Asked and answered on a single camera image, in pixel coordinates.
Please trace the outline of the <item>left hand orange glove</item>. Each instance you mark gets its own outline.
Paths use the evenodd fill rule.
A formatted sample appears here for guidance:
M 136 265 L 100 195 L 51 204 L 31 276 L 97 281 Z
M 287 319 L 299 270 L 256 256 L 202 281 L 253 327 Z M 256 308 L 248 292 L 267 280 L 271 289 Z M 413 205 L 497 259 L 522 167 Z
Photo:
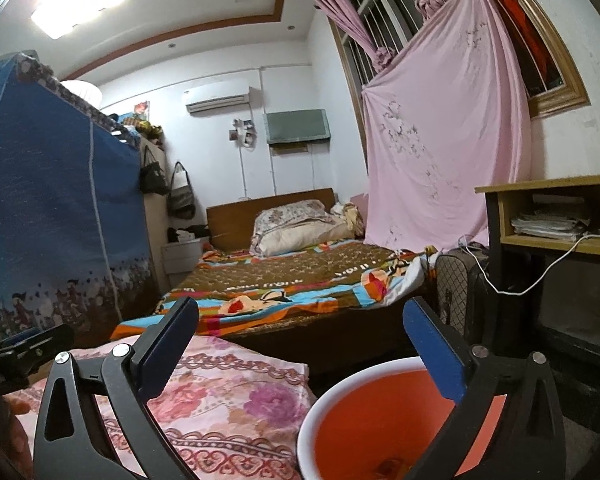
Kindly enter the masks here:
M 33 460 L 29 448 L 29 438 L 19 420 L 20 415 L 28 414 L 31 411 L 31 405 L 12 394 L 4 396 L 4 400 L 9 408 L 9 444 L 6 454 L 24 478 L 32 479 Z

